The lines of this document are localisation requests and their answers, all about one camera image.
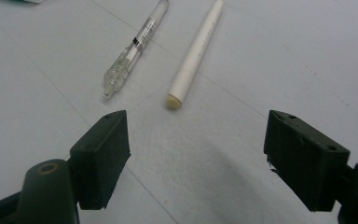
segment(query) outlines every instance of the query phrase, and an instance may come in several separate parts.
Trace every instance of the white table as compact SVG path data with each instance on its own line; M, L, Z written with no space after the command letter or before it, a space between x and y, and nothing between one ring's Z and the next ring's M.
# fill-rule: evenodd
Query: white table
M123 89L103 73L157 0L0 0L0 199L101 116L128 111L131 154L106 210L81 223L337 223L269 170L270 109L358 162L358 1L227 0L183 107L165 98L212 0L171 0Z

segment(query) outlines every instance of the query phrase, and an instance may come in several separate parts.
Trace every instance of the clear pen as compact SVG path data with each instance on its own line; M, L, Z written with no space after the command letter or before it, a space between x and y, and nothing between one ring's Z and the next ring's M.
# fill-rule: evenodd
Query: clear pen
M130 45L116 59L113 65L103 75L105 88L103 97L109 99L114 91L119 91L124 84L131 69L150 41L159 22L168 8L168 0L159 0L138 35L133 38Z

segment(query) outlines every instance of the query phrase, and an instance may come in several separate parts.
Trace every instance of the white surface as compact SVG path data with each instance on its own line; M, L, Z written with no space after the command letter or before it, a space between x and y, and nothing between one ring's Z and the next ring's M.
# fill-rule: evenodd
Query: white surface
M103 211L81 223L337 223L269 170L270 109L358 162L358 1L227 0L186 103L165 97L212 0L170 1L123 89L103 73L157 0L0 0L0 199L31 166L67 158L102 115L127 109L132 156Z
M185 102L187 92L190 89L194 76L200 66L201 59L211 40L214 27L216 27L219 17L222 14L223 5L224 3L221 0L214 1L197 35L195 35L193 43L168 92L169 95L179 100L180 105Z

